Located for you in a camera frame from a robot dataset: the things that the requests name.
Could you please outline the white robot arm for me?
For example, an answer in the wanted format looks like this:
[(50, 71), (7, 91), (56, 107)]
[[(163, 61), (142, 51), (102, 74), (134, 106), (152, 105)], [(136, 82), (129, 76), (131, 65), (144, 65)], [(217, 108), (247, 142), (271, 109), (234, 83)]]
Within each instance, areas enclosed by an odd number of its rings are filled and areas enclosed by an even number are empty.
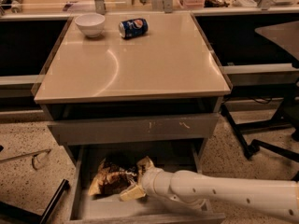
[(299, 224), (296, 181), (210, 177), (187, 170), (170, 173), (148, 157), (137, 168), (137, 181), (120, 194), (123, 201), (148, 195), (175, 212), (187, 213), (197, 212), (207, 200), (220, 200)]

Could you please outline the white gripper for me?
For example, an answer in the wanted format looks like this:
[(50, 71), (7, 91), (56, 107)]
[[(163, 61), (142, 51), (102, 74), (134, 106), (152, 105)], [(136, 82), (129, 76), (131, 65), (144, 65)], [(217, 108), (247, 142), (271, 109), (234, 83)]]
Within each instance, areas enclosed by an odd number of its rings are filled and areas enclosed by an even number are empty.
[(161, 168), (153, 168), (154, 163), (151, 158), (143, 158), (136, 163), (138, 169), (137, 181), (141, 181), (142, 188), (131, 185), (120, 193), (122, 201), (131, 201), (143, 198), (146, 194), (157, 199), (170, 199), (173, 192), (170, 189), (172, 173)]

